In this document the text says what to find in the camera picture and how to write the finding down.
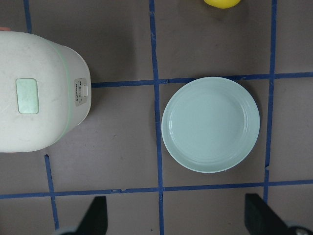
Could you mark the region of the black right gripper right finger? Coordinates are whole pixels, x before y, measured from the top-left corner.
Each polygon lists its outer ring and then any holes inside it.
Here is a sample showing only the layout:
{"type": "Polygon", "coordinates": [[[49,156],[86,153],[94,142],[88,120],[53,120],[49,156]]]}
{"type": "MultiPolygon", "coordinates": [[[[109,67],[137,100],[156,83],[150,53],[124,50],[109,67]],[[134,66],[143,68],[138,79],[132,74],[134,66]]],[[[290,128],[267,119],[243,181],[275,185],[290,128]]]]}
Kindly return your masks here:
{"type": "Polygon", "coordinates": [[[296,235],[256,193],[245,195],[245,227],[250,235],[296,235]]]}

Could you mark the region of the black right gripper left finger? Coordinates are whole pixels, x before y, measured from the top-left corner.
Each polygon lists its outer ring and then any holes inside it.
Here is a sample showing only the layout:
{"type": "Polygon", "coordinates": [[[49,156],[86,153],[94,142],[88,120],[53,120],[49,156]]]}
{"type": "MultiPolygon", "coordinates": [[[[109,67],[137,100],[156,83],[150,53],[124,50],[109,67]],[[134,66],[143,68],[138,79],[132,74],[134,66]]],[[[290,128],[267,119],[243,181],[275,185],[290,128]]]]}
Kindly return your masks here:
{"type": "Polygon", "coordinates": [[[84,218],[79,224],[77,235],[105,235],[108,229],[107,201],[105,196],[93,199],[84,218]]]}

